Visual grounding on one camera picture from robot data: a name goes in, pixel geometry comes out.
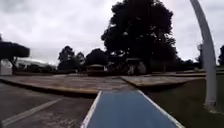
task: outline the blue ramp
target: blue ramp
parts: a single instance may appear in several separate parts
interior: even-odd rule
[[[99,95],[82,128],[183,128],[140,91],[101,92]]]

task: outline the cloud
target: cloud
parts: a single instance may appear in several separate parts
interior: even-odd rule
[[[89,53],[103,47],[100,36],[118,0],[0,0],[0,33],[5,40],[31,48],[31,58],[57,62],[65,45]],[[174,12],[173,36],[179,56],[195,59],[201,42],[190,0],[161,0]],[[200,0],[215,42],[216,55],[224,41],[224,1]]]
[[[197,44],[202,41],[202,38],[190,0],[164,0],[164,3],[174,12],[173,35],[177,40],[176,47],[179,56],[185,60],[195,59],[199,54]],[[212,32],[217,58],[220,54],[219,49],[224,44],[222,36],[224,1],[200,0],[200,3]]]
[[[31,58],[56,62],[65,45],[85,54],[103,48],[113,0],[0,0],[5,40],[31,48]]]

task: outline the blue painted surface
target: blue painted surface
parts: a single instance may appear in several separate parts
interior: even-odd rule
[[[102,92],[87,128],[177,128],[137,91]]]

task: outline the paved walkway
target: paved walkway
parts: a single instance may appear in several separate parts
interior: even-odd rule
[[[132,90],[128,83],[118,77],[79,77],[79,76],[8,76],[0,77],[24,86],[66,92],[97,94],[101,90]]]
[[[102,92],[81,128],[183,128],[140,91]]]
[[[169,86],[172,84],[181,84],[191,80],[204,79],[200,77],[164,77],[164,76],[133,76],[122,77],[123,80],[137,87],[151,86]]]

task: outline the curb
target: curb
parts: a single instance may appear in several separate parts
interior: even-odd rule
[[[81,97],[96,97],[98,94],[98,90],[82,90],[82,89],[74,89],[74,88],[66,88],[66,87],[57,87],[54,88],[52,86],[37,86],[37,85],[28,85],[19,82],[14,82],[6,79],[0,78],[0,82],[9,84],[11,86],[26,88],[34,91],[39,92],[46,92],[46,93],[55,93],[59,95],[66,95],[66,96],[81,96]]]
[[[131,84],[131,85],[133,85],[133,86],[135,86],[135,87],[137,87],[137,88],[156,88],[156,87],[163,87],[163,86],[168,86],[168,85],[170,85],[170,86],[172,86],[172,85],[176,85],[176,84],[184,84],[184,83],[186,83],[186,82],[188,82],[188,81],[180,81],[180,82],[176,82],[176,83],[169,83],[169,82],[167,82],[167,83],[158,83],[158,84],[152,84],[152,85],[150,85],[150,86],[139,86],[139,85],[136,85],[134,82],[131,82],[131,81],[129,81],[129,80],[126,80],[125,78],[123,78],[123,77],[121,77],[121,79],[123,80],[123,81],[125,81],[125,82],[127,82],[128,84]]]

